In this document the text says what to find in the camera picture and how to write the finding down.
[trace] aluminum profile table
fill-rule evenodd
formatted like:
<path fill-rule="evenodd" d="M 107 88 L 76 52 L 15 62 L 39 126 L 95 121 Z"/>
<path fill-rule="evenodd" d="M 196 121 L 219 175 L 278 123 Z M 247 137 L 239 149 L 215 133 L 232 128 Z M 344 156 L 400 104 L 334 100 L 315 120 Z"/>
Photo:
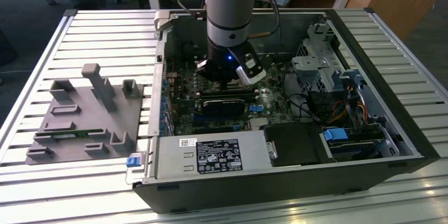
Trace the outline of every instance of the aluminum profile table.
<path fill-rule="evenodd" d="M 126 182 L 126 158 L 24 164 L 52 96 L 54 79 L 87 86 L 84 63 L 111 83 L 144 84 L 138 148 L 147 145 L 156 60 L 154 10 L 79 11 L 66 16 L 0 130 L 0 223 L 420 223 L 448 219 L 448 95 L 378 15 L 338 10 L 442 159 L 371 190 L 159 215 Z M 347 56 L 347 62 L 355 64 Z"/>

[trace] blue connector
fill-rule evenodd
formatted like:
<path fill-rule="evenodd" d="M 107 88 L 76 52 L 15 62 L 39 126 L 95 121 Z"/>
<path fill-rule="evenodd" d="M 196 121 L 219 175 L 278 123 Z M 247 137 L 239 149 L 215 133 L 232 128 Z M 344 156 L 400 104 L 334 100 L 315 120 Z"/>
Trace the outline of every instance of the blue connector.
<path fill-rule="evenodd" d="M 250 112 L 263 112 L 263 105 L 250 105 Z"/>
<path fill-rule="evenodd" d="M 324 131 L 324 138 L 327 141 L 348 140 L 346 129 L 331 128 Z"/>
<path fill-rule="evenodd" d="M 142 157 L 131 156 L 128 157 L 128 160 L 126 160 L 126 166 L 127 167 L 139 167 L 142 166 Z"/>

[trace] blue latch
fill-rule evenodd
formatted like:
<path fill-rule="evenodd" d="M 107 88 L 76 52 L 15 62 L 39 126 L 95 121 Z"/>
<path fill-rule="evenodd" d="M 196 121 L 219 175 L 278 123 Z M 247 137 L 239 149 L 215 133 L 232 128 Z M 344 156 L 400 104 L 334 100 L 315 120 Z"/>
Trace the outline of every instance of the blue latch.
<path fill-rule="evenodd" d="M 142 166 L 142 157 L 128 157 L 128 160 L 126 161 L 127 167 L 139 167 Z"/>
<path fill-rule="evenodd" d="M 348 140 L 346 129 L 331 128 L 324 131 L 324 138 L 327 141 Z"/>

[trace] label sticker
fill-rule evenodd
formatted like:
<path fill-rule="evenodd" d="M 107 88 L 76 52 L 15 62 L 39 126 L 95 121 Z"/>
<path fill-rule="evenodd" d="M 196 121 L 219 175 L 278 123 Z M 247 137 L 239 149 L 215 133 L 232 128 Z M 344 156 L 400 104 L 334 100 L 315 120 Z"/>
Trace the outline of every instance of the label sticker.
<path fill-rule="evenodd" d="M 200 174 L 243 170 L 238 139 L 198 142 L 196 154 Z"/>
<path fill-rule="evenodd" d="M 180 147 L 196 146 L 198 138 L 182 138 L 179 140 Z"/>

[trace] gray 3d printed holder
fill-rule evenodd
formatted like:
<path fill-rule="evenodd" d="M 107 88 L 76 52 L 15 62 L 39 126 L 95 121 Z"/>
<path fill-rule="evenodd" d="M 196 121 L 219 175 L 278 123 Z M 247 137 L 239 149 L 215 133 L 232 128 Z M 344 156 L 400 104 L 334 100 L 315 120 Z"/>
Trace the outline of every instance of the gray 3d printed holder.
<path fill-rule="evenodd" d="M 124 80 L 112 86 L 94 63 L 82 74 L 94 88 L 75 88 L 70 80 L 51 86 L 54 100 L 27 152 L 28 165 L 128 157 L 135 151 L 143 85 Z"/>

